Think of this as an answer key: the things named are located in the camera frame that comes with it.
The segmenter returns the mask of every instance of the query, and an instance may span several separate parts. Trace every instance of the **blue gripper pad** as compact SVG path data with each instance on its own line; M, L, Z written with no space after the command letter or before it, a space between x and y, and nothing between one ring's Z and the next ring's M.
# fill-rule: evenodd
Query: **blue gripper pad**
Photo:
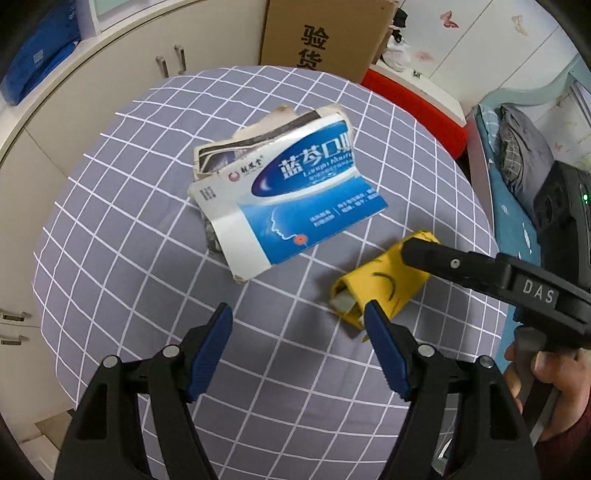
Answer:
M390 390L401 398L408 398L411 392L408 382L408 365L388 330L388 319L376 301L365 306L363 324Z
M217 364L232 333L232 309L226 305L221 311L216 311L214 317L209 320L209 323L212 322L213 326L191 364L191 384L186 391L192 401L197 400L199 395L205 393L212 381Z

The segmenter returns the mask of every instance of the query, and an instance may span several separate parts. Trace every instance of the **cabinet handle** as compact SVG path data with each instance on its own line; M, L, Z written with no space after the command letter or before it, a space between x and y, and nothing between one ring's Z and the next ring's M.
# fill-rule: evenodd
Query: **cabinet handle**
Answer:
M0 320L4 320L7 322L24 322L25 319L29 316L30 315L27 312L9 313L0 310Z
M182 48L181 45L175 45L174 50L176 51L177 57L180 58L180 62L181 62L182 70L179 70L178 74L183 75L187 71L187 62L185 61L185 58L184 58L184 48Z
M6 337L4 335L0 335L0 345L22 345L23 339L24 337L21 335L18 337Z
M156 57L156 63L158 65L160 65L160 70L162 70L162 74L164 75L164 78L169 78L170 75L168 75L168 67L166 66L166 60L164 59L164 57L162 55L158 55Z

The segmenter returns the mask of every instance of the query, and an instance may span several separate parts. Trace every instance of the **blue bag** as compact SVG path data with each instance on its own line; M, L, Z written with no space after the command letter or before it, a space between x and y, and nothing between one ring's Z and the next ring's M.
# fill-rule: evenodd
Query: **blue bag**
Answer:
M0 92L6 102L17 105L80 41L76 0L63 0L42 20L14 57Z

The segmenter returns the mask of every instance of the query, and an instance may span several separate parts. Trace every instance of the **metal screw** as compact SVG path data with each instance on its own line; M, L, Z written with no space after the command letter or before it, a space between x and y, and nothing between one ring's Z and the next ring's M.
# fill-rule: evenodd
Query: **metal screw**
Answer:
M484 368L492 368L495 365L495 361L487 355L481 356L478 361Z
M435 355L435 349L431 345L427 345L426 343L419 345L417 351L419 355L426 356L427 358Z
M162 354L166 358L174 358L180 353L181 349L177 345L168 345L162 350Z
M103 360L103 367L113 368L119 363L119 359L115 355L106 356Z

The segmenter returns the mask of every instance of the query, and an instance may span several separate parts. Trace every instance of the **white wall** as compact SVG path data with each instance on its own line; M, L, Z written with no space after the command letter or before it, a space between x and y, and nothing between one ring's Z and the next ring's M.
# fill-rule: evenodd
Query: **white wall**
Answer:
M535 0L405 0L402 32L411 66L462 104L465 113L500 87L532 89L552 81L577 51ZM446 28L452 12L458 28Z
M556 160L591 171L591 127L572 90L552 103L521 109L544 135Z

